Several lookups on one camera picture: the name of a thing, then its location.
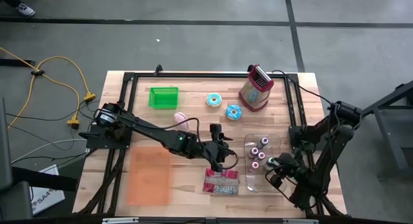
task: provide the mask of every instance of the sneaker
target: sneaker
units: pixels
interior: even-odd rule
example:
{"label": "sneaker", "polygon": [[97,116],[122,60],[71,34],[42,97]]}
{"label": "sneaker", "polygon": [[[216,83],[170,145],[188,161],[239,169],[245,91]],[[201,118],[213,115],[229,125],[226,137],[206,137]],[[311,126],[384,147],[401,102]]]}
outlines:
{"label": "sneaker", "polygon": [[34,10],[32,10],[30,7],[26,6],[23,3],[20,3],[16,10],[19,11],[19,13],[25,15],[26,17],[31,17],[36,13]]}

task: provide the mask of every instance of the green plastic container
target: green plastic container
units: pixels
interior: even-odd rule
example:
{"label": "green plastic container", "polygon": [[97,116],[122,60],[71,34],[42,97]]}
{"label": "green plastic container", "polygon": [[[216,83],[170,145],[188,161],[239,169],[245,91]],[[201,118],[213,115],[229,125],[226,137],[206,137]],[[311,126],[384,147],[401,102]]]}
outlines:
{"label": "green plastic container", "polygon": [[149,106],[154,109],[173,109],[178,106],[177,87],[150,88]]}

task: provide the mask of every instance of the wooden table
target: wooden table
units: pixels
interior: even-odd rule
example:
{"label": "wooden table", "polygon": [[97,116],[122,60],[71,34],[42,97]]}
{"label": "wooden table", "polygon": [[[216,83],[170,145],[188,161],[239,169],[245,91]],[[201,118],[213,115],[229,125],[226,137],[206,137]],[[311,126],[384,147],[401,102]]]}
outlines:
{"label": "wooden table", "polygon": [[[124,71],[109,71],[103,87],[100,107],[104,103],[115,103],[119,99]],[[300,85],[318,93],[317,81],[313,73],[299,73]],[[270,95],[268,106],[260,112],[251,112],[243,108],[243,117],[239,121],[230,121],[225,117],[227,105],[238,104],[238,91],[245,79],[215,79],[215,78],[139,78],[133,113],[140,118],[160,127],[174,124],[175,112],[183,112],[187,117],[198,117],[201,126],[200,134],[203,141],[210,140],[209,124],[221,123],[225,136],[234,141],[229,142],[230,148],[240,157],[238,170],[240,187],[238,196],[224,196],[206,194],[202,192],[203,176],[208,163],[204,159],[185,159],[179,156],[172,157],[172,182],[170,186],[170,204],[157,207],[134,207],[126,205],[126,191],[128,186],[129,151],[126,153],[123,167],[119,198],[117,202],[117,216],[164,216],[164,217],[231,217],[231,218],[301,218],[304,212],[294,208],[281,194],[253,193],[245,186],[245,168],[243,139],[250,133],[272,133],[281,137],[281,150],[290,152],[287,128],[290,118],[287,108],[285,86],[282,79],[274,80],[274,87]],[[176,110],[154,110],[148,106],[148,91],[150,87],[179,87],[179,106]],[[294,87],[291,86],[295,110],[297,110]],[[223,97],[220,108],[213,109],[206,106],[206,97],[211,92],[218,92]],[[314,125],[324,118],[320,98],[305,91],[301,91],[307,123]],[[139,134],[132,136],[131,147],[154,146],[159,143]],[[108,150],[96,150],[90,155],[83,168],[83,173],[77,191],[74,212],[82,209],[100,187],[105,171]],[[225,165],[233,163],[230,157]],[[289,196],[294,190],[293,184],[288,184],[285,193]],[[112,187],[108,189],[107,209],[112,194]],[[328,190],[329,199],[342,212],[346,212],[341,191],[337,168],[331,172],[331,182]]]}

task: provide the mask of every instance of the floor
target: floor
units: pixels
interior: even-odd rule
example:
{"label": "floor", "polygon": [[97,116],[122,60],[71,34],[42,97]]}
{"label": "floor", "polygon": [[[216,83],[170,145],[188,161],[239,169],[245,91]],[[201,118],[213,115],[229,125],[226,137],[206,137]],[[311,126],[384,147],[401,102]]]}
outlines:
{"label": "floor", "polygon": [[[158,64],[165,70],[244,71],[259,63],[268,71],[315,72],[321,94],[361,108],[413,76],[413,0],[23,1],[37,11],[34,19],[16,19],[15,10],[0,3],[0,46],[37,62],[73,59],[98,97],[107,70],[154,70]],[[84,95],[78,72],[66,61],[43,69]],[[25,68],[0,72],[0,96],[16,114],[31,75]],[[24,115],[63,117],[76,109],[75,101],[71,91],[40,77]],[[88,120],[80,120],[82,131]],[[16,126],[58,141],[72,138],[65,121],[20,119]],[[9,134],[13,159],[46,143],[16,129]],[[65,157],[84,149],[85,142],[77,141],[68,151],[45,147],[34,156]],[[351,216],[413,222],[413,181],[376,179],[395,165],[389,155],[376,120],[367,117],[338,163]],[[28,159],[18,166],[39,170],[63,161]],[[72,164],[61,172],[78,177],[80,171]]]}

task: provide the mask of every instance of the metal grater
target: metal grater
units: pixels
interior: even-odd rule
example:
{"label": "metal grater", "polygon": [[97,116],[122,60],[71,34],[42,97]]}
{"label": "metal grater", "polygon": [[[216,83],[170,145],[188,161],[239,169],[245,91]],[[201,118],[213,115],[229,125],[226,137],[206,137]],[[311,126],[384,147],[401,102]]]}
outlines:
{"label": "metal grater", "polygon": [[238,95],[247,108],[257,112],[268,103],[274,82],[259,65],[251,65],[251,67],[252,70],[248,75],[248,80],[245,81]]}

